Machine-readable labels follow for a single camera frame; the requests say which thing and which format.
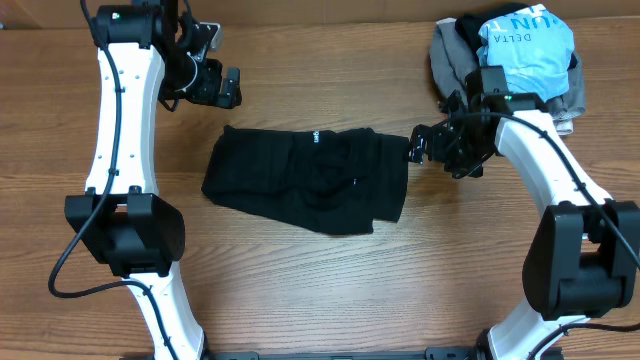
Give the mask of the black t-shirt with logo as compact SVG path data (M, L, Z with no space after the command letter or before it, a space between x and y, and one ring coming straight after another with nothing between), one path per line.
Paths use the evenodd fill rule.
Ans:
M409 140L371 128L289 132L226 126L202 183L214 204L328 235L398 222Z

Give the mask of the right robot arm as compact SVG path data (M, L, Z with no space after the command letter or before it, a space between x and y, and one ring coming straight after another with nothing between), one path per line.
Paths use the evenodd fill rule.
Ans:
M615 200L589 177L539 95L510 91L502 67L475 70L466 88L445 102L447 119L414 128L410 161L439 162L462 179L481 177L484 163L502 156L527 187L540 223L522 268L524 299L475 345L430 347L426 358L560 359L556 343L573 329L637 331L636 324L599 320L634 294L638 205Z

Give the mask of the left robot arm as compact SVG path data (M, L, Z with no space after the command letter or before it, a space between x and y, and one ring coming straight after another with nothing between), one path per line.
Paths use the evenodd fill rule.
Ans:
M240 72L209 57L221 26L188 2L103 5L86 15L97 48L101 99L95 154L84 191L65 200L74 245L109 267L113 286L137 302L156 359L208 359L205 331L186 294L180 261L185 224L159 195L154 142L158 108L181 101L240 105Z

